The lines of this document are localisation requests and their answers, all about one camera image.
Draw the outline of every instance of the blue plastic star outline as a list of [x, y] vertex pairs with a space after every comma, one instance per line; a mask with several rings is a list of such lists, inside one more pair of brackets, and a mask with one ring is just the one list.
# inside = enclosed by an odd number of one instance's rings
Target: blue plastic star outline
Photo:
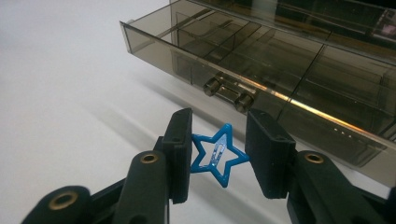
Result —
[[[219, 181], [219, 183], [224, 188], [227, 188], [228, 186], [231, 167], [249, 160], [247, 154], [243, 153], [238, 148], [233, 146], [233, 126], [229, 123], [226, 123], [213, 137], [207, 137], [200, 134], [193, 134], [192, 142], [197, 147], [199, 154], [198, 157], [195, 159], [195, 161], [192, 163], [191, 172], [202, 173], [202, 172], [210, 171], [212, 175]], [[213, 150], [210, 163], [208, 165], [203, 165], [203, 166], [200, 166], [199, 164], [206, 155], [206, 152], [201, 142], [215, 144], [215, 148]], [[224, 173], [222, 175], [219, 172], [217, 166], [225, 148], [229, 149], [231, 152], [236, 154], [238, 158], [225, 162]]]

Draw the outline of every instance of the star-shaped object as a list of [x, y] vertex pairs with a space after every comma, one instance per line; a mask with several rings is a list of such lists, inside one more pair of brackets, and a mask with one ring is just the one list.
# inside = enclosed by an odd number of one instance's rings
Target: star-shaped object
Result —
[[[197, 147], [199, 154], [198, 157], [195, 159], [195, 161], [192, 163], [191, 172], [202, 173], [202, 172], [210, 171], [212, 175], [220, 182], [220, 184], [224, 188], [227, 188], [228, 186], [231, 167], [249, 160], [247, 154], [243, 153], [238, 148], [233, 146], [233, 126], [229, 123], [224, 124], [224, 126], [213, 137], [207, 137], [200, 134], [193, 134], [192, 142]], [[215, 144], [215, 148], [213, 150], [210, 163], [208, 165], [203, 165], [203, 166], [200, 166], [199, 164], [206, 155], [206, 152], [201, 142]], [[225, 148], [229, 149], [231, 152], [237, 155], [238, 158], [225, 162], [224, 173], [222, 175], [219, 172], [217, 166]]]

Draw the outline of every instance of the star cutout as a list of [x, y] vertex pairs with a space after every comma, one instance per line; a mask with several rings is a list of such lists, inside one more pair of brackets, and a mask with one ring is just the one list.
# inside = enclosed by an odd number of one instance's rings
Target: star cutout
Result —
[[[238, 148], [233, 146], [233, 126], [229, 123], [224, 124], [224, 126], [213, 137], [207, 137], [200, 134], [193, 134], [192, 142], [197, 147], [199, 154], [195, 159], [195, 161], [192, 163], [191, 172], [192, 173], [211, 172], [212, 175], [219, 181], [219, 183], [224, 188], [227, 188], [228, 186], [231, 167], [249, 160], [247, 154], [243, 153]], [[201, 142], [215, 144], [215, 148], [213, 150], [210, 163], [208, 165], [203, 165], [203, 166], [200, 166], [199, 164], [206, 155], [206, 152]], [[219, 172], [217, 166], [225, 148], [229, 149], [231, 152], [237, 155], [238, 158], [225, 162], [224, 175], [222, 175]]]

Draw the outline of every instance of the white surface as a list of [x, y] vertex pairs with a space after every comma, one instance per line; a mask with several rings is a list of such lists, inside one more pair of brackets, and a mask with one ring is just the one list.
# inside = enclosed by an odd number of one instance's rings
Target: white surface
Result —
[[[228, 105], [127, 53], [119, 21], [167, 3], [0, 2], [0, 223], [21, 222], [57, 188], [95, 193], [124, 178], [183, 107], [194, 110], [194, 133], [224, 122], [245, 129]], [[286, 201], [266, 200], [248, 163], [232, 169], [227, 189], [191, 175], [189, 200], [170, 211], [171, 223], [290, 222]]]

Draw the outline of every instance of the transparent drawer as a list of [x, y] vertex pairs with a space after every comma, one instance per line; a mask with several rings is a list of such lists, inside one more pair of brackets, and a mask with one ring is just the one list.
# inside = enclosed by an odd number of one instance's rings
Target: transparent drawer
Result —
[[[271, 16], [271, 8], [208, 3], [176, 1], [122, 22], [128, 51], [241, 113], [267, 111], [300, 141], [394, 185], [395, 42], [383, 51], [307, 26], [285, 16], [285, 4]], [[379, 154], [386, 168], [367, 171]]]

